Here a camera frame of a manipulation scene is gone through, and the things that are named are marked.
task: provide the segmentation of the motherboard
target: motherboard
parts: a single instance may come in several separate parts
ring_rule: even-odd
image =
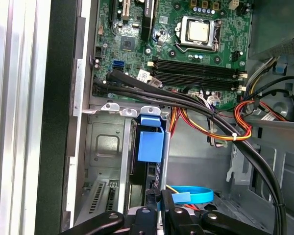
[[[99,0],[94,79],[115,69],[158,87],[192,84],[218,95],[215,106],[237,102],[245,76],[250,0]],[[201,95],[194,87],[189,93]],[[115,94],[109,98],[130,99]]]

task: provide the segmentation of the white label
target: white label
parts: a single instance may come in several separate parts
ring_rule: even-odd
[[[159,23],[160,24],[168,24],[168,17],[166,17],[166,16],[160,16],[159,17]]]
[[[216,95],[211,95],[207,98],[207,102],[212,104],[213,102],[220,102],[220,99]]]
[[[273,115],[273,113],[267,113],[261,120],[273,121],[275,120],[275,115]]]
[[[137,75],[137,80],[147,83],[148,80],[150,80],[149,76],[150,76],[150,72],[147,72],[145,70],[139,70]]]

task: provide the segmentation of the blue sata port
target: blue sata port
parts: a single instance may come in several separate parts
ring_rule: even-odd
[[[112,62],[112,68],[115,70],[119,70],[121,72],[124,72],[125,62],[122,60],[114,60]]]
[[[114,60],[112,62],[112,67],[123,67],[124,68],[125,63],[122,60]]]

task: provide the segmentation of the ram slot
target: ram slot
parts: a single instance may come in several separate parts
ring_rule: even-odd
[[[239,84],[239,82],[233,80],[171,74],[167,72],[157,72],[154,76],[160,80],[164,86],[188,86],[190,84],[199,84],[209,89],[232,91],[236,89]]]
[[[154,61],[154,70],[167,71],[170,73],[195,74],[210,77],[212,76],[219,78],[235,78],[238,74],[238,71],[234,69],[160,59]]]

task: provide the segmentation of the cpu socket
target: cpu socket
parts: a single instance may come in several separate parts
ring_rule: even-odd
[[[220,20],[183,16],[182,22],[175,27],[175,34],[179,39],[177,45],[189,47],[189,49],[218,51],[220,27]]]

